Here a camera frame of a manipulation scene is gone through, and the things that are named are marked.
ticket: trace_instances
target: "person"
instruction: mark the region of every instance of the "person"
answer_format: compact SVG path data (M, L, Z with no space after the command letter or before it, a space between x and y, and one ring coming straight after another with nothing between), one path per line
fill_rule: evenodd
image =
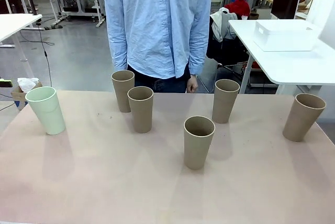
M135 86L194 93L205 62L211 0L105 0L115 71Z

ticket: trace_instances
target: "blue shirt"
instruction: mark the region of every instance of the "blue shirt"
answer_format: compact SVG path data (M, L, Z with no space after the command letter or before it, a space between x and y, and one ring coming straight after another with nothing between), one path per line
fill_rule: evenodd
M105 0L116 71L129 64L151 77L200 74L205 62L211 0Z

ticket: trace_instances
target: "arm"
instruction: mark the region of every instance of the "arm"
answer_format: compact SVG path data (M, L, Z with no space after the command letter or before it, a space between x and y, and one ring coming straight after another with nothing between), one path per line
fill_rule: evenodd
M208 46L210 1L198 0L189 38L189 71L201 74Z
M115 71L127 69L127 40L123 0L105 0L107 33Z

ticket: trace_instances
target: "green cup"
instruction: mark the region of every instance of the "green cup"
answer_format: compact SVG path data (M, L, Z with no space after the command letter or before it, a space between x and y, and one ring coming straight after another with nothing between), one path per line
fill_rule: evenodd
M54 88L44 86L32 89L26 94L26 100L47 134L56 135L65 130L62 110Z

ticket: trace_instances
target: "cup rim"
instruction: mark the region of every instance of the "cup rim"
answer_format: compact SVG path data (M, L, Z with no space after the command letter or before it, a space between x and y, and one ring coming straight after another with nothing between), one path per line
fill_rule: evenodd
M298 100L298 96L300 95L309 95L309 96L313 96L313 97L316 97L317 99L320 99L321 101L324 102L325 106L321 107L321 108L315 108L315 107L310 107L310 106L307 106L307 105L304 105L303 103L301 103L299 100ZM297 101L299 104L301 104L302 106L306 107L306 108L310 108L310 109L313 109L313 110L324 110L326 107L327 107L327 103L326 101L324 101L321 97L319 96L316 96L316 95L313 95L313 94L308 94L308 93L300 93L298 95L295 96L295 101Z
M38 90L38 89L41 89L41 88L44 88L44 89L45 89L45 88L51 88L51 89L53 90L52 95L49 96L49 97L47 97L47 98L45 98L45 99L41 99L41 100L30 100L30 99L27 98L27 96L28 96L29 93L31 93L31 92L33 92L33 91L36 91L36 90ZM38 87L38 88L35 88L35 89L32 89L32 90L28 91L27 94L26 94L26 96L25 96L25 99L26 99L26 101L31 102L31 103L38 103L38 102L43 102L43 101L46 101L46 100L50 99L50 98L53 97L55 94L56 94L56 89L55 89L55 88L53 88L53 87L51 87L51 86L42 86L42 87Z
M116 73L119 73L119 72L130 72L130 73L132 73L132 77L130 79L127 79L127 80L117 80L117 79L113 78L113 75L116 74ZM114 72L110 77L111 77L112 80L114 80L116 82L127 82L129 80L132 80L135 77L135 74L134 74L133 71L123 70L123 71Z
M226 91L225 89L221 89L221 88L219 88L219 87L217 86L217 83L220 82L220 81L222 81L222 80L236 83L236 84L238 85L238 89L235 90L235 91ZM237 92L237 91L241 88L241 86L239 85L238 82L235 82L234 80L231 80L231 79L220 79L220 80L218 80L218 81L215 82L215 87L218 88L220 91L223 91L223 92L231 92L231 93Z
M131 91L131 90L133 90L133 89L136 89L136 88L146 88L146 89L149 89L150 91L151 91L151 96L150 97L148 97L148 98L146 98L146 99L134 99L134 98L132 98L132 97L130 97L129 96L129 92ZM128 98L129 99L131 99L131 100L133 100L133 101L146 101L146 100L149 100L149 99L151 99L152 97L153 97L153 90L151 89L151 88L149 88L149 87L146 87L146 86L136 86L136 87L133 87L133 88L131 88L128 92L127 92L127 96L128 96Z
M199 118L205 118L205 119L209 120L209 121L213 124L213 126L214 126L213 132L210 133L210 134L208 134L208 135L205 135L205 136L198 136L198 135L195 135L195 134L193 134L193 133L190 133L190 131L186 129L186 127L185 127L185 123L186 123L189 119L191 119L191 118L196 118L196 117L199 117ZM191 116L191 117L188 117L188 118L184 121L184 130L187 131L188 134L190 134L190 135L192 135L192 136L195 136L195 137L198 137L198 138L205 138L205 137L208 137L208 136L211 136L211 135L214 134L214 132L215 132L215 123L214 123L212 120L210 120L209 118L205 117L205 116Z

